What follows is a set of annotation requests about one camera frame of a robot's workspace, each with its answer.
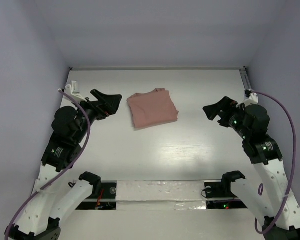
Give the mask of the pink pixel-print t-shirt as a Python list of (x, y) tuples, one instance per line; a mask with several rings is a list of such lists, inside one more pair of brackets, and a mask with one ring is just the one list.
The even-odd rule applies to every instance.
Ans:
[(147, 93), (135, 93), (127, 99), (135, 129), (144, 129), (176, 122), (179, 111), (173, 103), (170, 92), (156, 88)]

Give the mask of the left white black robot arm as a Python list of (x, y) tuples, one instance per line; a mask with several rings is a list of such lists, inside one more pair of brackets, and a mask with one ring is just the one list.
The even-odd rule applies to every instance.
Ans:
[(62, 226), (88, 197), (101, 193), (101, 177), (82, 173), (71, 190), (57, 196), (67, 177), (86, 149), (92, 124), (115, 115), (122, 95), (91, 90), (95, 101), (82, 97), (69, 84), (58, 92), (73, 105), (59, 108), (51, 124), (53, 133), (41, 159), (39, 175), (31, 196), (22, 204), (7, 226), (6, 240), (57, 240)]

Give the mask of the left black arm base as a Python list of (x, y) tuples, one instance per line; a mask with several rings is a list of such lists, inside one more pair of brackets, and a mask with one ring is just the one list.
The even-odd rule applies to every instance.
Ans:
[(103, 181), (98, 194), (94, 193), (85, 199), (76, 210), (111, 211), (117, 208), (117, 182)]

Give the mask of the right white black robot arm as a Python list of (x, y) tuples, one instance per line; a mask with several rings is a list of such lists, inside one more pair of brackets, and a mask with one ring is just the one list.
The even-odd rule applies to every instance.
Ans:
[(277, 142), (268, 135), (270, 116), (258, 104), (258, 96), (238, 103), (225, 96), (203, 107), (207, 118), (232, 128), (242, 139), (242, 148), (262, 182), (257, 191), (240, 171), (223, 174), (218, 187), (206, 188), (234, 196), (254, 215), (256, 232), (266, 240), (300, 240), (300, 206), (292, 191), (291, 178), (285, 172), (283, 156)]

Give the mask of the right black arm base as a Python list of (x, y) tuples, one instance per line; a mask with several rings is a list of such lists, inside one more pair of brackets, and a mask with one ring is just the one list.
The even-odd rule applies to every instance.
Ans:
[(220, 181), (205, 182), (200, 194), (208, 210), (247, 209), (246, 205), (226, 190)]

